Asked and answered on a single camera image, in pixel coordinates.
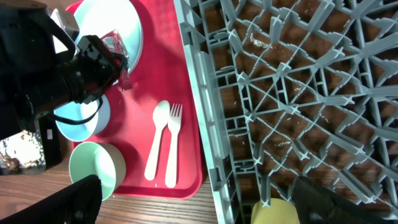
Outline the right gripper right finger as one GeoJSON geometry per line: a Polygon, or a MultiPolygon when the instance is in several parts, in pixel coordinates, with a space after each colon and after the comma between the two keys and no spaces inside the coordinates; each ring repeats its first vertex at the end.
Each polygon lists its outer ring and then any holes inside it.
{"type": "Polygon", "coordinates": [[[360,208],[304,176],[295,178],[292,200],[301,224],[391,224],[393,222],[360,208]]]}

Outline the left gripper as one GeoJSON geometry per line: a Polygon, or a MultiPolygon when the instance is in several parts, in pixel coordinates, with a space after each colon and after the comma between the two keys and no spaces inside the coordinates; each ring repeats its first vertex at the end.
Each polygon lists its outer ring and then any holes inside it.
{"type": "Polygon", "coordinates": [[[95,35],[83,36],[78,48],[80,52],[69,62],[55,66],[55,77],[59,82],[61,103],[89,103],[102,96],[118,79],[119,68],[112,53],[95,35]]]}

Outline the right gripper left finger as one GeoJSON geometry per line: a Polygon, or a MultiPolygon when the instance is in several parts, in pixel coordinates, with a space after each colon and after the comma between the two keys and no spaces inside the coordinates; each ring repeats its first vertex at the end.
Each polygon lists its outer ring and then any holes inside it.
{"type": "Polygon", "coordinates": [[[1,224],[94,224],[101,203],[101,181],[97,175],[91,174],[13,215],[3,218],[1,224]]]}

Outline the yellow plastic cup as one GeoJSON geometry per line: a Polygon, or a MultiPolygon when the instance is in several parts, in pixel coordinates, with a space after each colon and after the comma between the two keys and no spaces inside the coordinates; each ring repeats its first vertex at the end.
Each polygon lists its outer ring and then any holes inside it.
{"type": "Polygon", "coordinates": [[[252,208],[251,224],[299,224],[296,208],[285,200],[271,198],[271,205],[263,207],[259,201],[252,208]]]}

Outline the light blue food bowl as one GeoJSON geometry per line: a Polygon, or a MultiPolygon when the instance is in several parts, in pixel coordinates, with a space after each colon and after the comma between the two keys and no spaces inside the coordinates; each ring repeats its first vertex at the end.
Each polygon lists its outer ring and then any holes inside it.
{"type": "Polygon", "coordinates": [[[56,120],[58,130],[69,140],[85,141],[92,135],[98,134],[107,126],[111,110],[107,97],[103,95],[100,100],[91,103],[67,103],[53,111],[54,115],[80,124],[68,124],[56,120]]]}

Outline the red sauce packet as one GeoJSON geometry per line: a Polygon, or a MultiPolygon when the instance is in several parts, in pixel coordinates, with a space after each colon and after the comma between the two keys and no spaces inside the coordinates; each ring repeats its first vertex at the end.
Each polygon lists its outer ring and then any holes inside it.
{"type": "Polygon", "coordinates": [[[114,56],[114,60],[116,61],[119,74],[117,75],[116,83],[121,86],[122,91],[132,89],[132,82],[129,78],[129,56],[127,52],[127,48],[124,45],[122,38],[119,32],[114,29],[111,32],[105,34],[101,40],[103,41],[106,48],[112,53],[114,56]]]}

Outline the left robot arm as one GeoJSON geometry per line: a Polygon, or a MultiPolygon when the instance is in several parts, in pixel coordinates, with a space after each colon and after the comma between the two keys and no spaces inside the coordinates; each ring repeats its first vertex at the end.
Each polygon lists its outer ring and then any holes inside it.
{"type": "Polygon", "coordinates": [[[78,38],[69,12],[50,17],[37,1],[1,1],[1,139],[35,131],[42,117],[78,125],[92,119],[63,118],[55,109],[71,101],[102,102],[127,70],[127,58],[96,35],[78,38]]]}

